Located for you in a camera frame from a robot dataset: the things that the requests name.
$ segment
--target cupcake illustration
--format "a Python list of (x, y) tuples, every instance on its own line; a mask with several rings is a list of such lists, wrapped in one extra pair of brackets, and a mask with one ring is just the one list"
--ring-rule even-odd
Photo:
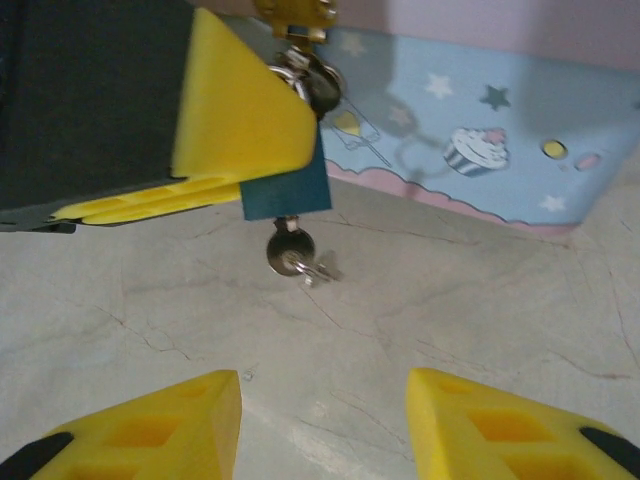
[(451, 136), (444, 159), (456, 172), (479, 177), (509, 165), (507, 134), (502, 128), (459, 128)]

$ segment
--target pink oval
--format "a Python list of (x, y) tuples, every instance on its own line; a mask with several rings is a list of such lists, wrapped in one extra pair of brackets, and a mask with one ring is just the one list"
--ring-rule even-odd
[(580, 157), (574, 166), (579, 172), (584, 172), (585, 170), (591, 170), (597, 167), (601, 160), (602, 157), (597, 153), (588, 153)]

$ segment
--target white star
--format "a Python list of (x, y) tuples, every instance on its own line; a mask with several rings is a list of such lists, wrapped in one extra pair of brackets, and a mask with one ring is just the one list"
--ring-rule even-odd
[(359, 57), (367, 49), (362, 45), (362, 37), (357, 33), (343, 33), (340, 48), (352, 57)]
[(539, 206), (550, 212), (562, 212), (567, 209), (563, 197), (552, 197), (551, 195), (547, 195)]
[(442, 100), (447, 95), (453, 95), (450, 85), (451, 79), (446, 76), (429, 74), (429, 85), (426, 90), (433, 93), (438, 100)]

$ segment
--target gold metal clasp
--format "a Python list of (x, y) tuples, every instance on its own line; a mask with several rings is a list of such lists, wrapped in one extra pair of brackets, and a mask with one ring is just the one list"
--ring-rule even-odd
[[(253, 0), (258, 13), (271, 24), (273, 36), (286, 38), (302, 51), (327, 41), (326, 29), (338, 18), (335, 0)], [(291, 27), (306, 32), (291, 33)]]

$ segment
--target pink border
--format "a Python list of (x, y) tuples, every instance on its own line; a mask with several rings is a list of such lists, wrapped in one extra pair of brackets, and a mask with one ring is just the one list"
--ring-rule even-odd
[(431, 192), (421, 185), (407, 183), (395, 173), (381, 168), (371, 168), (357, 174), (352, 170), (343, 170), (337, 163), (332, 160), (327, 160), (327, 171), (329, 172), (329, 176), (337, 178), (338, 180), (390, 193), (391, 195), (410, 198), (417, 202), (480, 218), (498, 225), (508, 225), (518, 230), (534, 233), (536, 235), (562, 235), (572, 231), (580, 225), (529, 225), (520, 221), (507, 222), (498, 215), (482, 212), (472, 205), (454, 200), (444, 193)]

